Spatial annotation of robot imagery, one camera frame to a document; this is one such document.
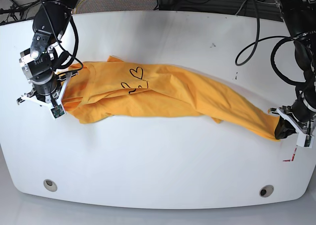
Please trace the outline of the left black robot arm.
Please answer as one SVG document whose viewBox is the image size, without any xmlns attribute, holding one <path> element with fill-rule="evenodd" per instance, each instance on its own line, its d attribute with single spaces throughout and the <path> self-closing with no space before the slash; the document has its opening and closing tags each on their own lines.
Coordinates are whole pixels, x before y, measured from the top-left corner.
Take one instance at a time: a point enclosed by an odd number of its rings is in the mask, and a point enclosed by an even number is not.
<svg viewBox="0 0 316 225">
<path fill-rule="evenodd" d="M 308 134 L 316 121 L 316 0 L 275 0 L 286 24 L 289 37 L 282 38 L 273 48 L 271 65 L 277 75 L 295 87 L 297 99 L 282 110 Z M 285 43 L 293 42 L 294 57 L 303 71 L 304 82 L 297 82 L 283 75 L 275 64 L 277 50 Z"/>
</svg>

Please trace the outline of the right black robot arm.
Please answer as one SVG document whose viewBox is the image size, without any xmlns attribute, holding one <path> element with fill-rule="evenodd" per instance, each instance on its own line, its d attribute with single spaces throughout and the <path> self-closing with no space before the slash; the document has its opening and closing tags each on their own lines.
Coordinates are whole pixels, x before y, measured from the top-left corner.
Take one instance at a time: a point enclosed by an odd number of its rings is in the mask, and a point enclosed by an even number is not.
<svg viewBox="0 0 316 225">
<path fill-rule="evenodd" d="M 17 103 L 32 101 L 46 106 L 54 117 L 64 115 L 62 98 L 69 80 L 78 74 L 70 66 L 77 61 L 79 35 L 72 11 L 79 0 L 39 0 L 40 8 L 33 21 L 31 47 L 20 53 L 21 69 L 32 84 L 32 90 L 23 94 Z M 73 53 L 62 48 L 57 53 L 54 45 L 61 46 L 61 38 L 71 25 L 75 35 Z"/>
</svg>

